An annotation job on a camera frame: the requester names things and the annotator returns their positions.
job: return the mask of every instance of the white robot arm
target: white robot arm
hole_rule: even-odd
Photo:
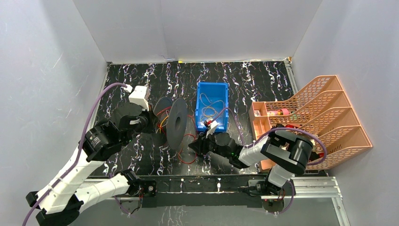
[[[119,152],[133,137],[154,131],[157,119],[149,111],[147,97],[147,88],[137,86],[129,96],[130,103],[121,104],[109,120],[98,122],[86,133],[80,155],[77,147],[46,187],[28,193],[26,199],[29,205],[36,205],[41,210],[36,216],[40,226],[67,226],[88,207],[115,195],[155,195],[155,190],[148,191],[142,186],[150,184],[155,187],[156,182],[141,180],[129,169],[101,183],[79,188],[95,169]]]
[[[271,159],[276,163],[266,181],[259,184],[253,195],[278,194],[283,185],[294,175],[302,175],[311,155],[310,140],[285,131],[291,128],[276,128],[264,134],[251,145],[241,146],[228,133],[204,133],[189,144],[197,154],[213,152],[229,159],[238,169],[247,168],[261,160]]]

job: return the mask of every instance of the black disc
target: black disc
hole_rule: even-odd
[[[282,200],[263,200],[262,206],[269,213],[281,212],[284,209],[284,199]]]
[[[179,98],[170,109],[166,124],[166,138],[171,149],[177,149],[181,144],[187,125],[187,104]]]
[[[152,112],[154,112],[154,115],[158,116],[158,113],[160,111],[162,111],[163,109],[165,109],[167,107],[171,107],[172,104],[173,104],[173,100],[170,97],[161,97],[161,99],[158,100],[158,102],[155,105]]]
[[[152,142],[156,147],[163,146],[166,143],[166,135],[163,133],[151,133]]]

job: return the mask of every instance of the gray wall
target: gray wall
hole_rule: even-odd
[[[0,2],[0,225],[20,226],[70,158],[105,73],[71,0]]]
[[[324,0],[293,58],[299,87],[337,74],[374,148],[332,170],[354,226],[397,225],[399,1]]]
[[[74,0],[106,61],[292,56],[321,0]]]

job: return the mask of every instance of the black marble tabletop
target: black marble tabletop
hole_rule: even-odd
[[[169,63],[169,64],[130,64],[110,65],[105,86],[123,82],[133,87],[147,86],[150,89],[148,102],[154,106],[160,97],[173,100],[183,98],[187,103],[188,114],[194,116],[197,101],[197,83],[226,82],[229,85],[229,107],[238,117],[239,127],[244,134],[244,144],[252,142],[248,110],[253,101],[281,101],[294,93],[288,79],[284,62],[218,62],[218,63]],[[122,88],[112,89],[100,101],[96,121],[109,118],[110,113],[121,103],[128,101],[128,94]],[[186,133],[193,133],[194,125],[187,122]],[[229,115],[227,132],[239,143],[238,130]],[[192,138],[183,139],[184,161],[195,158],[188,148]],[[190,165],[183,164],[177,151],[167,146],[158,147],[151,135],[141,134],[122,151],[109,158],[95,170],[92,176],[106,176],[110,172],[133,169],[138,175],[219,175],[254,174],[257,166],[237,169],[228,160],[216,154],[198,156]]]

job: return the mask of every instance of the blue storage box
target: blue storage box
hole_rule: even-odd
[[[206,130],[204,121],[208,117],[215,118],[219,112],[229,106],[229,87],[227,83],[199,82],[197,88],[197,106],[195,124],[197,131]],[[226,109],[217,119],[219,124],[215,132],[226,132],[229,111]]]

